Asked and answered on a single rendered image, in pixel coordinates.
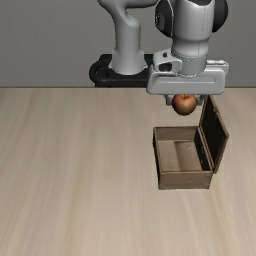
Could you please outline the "brown wooden box lid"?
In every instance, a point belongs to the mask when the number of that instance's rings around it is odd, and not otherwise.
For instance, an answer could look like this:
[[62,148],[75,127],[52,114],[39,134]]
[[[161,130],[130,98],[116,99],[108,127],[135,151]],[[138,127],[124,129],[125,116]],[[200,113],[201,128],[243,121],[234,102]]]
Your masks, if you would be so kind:
[[216,174],[225,151],[229,134],[212,95],[205,98],[199,128],[206,159],[211,171]]

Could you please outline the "red apple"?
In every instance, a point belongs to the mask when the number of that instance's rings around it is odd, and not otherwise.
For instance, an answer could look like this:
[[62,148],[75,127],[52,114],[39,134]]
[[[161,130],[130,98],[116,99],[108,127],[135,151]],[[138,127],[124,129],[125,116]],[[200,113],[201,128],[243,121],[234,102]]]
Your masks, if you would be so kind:
[[176,113],[182,116],[190,115],[197,106],[194,95],[178,94],[173,97],[172,107]]

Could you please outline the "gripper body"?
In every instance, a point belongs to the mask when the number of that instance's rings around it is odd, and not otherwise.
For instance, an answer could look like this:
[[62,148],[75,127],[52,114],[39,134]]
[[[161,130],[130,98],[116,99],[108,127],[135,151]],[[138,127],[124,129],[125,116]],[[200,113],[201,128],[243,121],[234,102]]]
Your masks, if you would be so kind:
[[182,77],[150,67],[147,92],[154,95],[219,95],[225,89],[229,64],[224,60],[208,60],[206,68],[193,77]]

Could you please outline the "brown wooden box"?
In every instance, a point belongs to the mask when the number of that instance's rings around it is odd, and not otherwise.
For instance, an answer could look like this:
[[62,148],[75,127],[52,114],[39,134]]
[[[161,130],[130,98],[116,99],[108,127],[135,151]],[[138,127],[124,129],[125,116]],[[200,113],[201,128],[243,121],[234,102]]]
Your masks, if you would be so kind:
[[155,127],[152,144],[160,190],[210,187],[213,167],[198,127]]

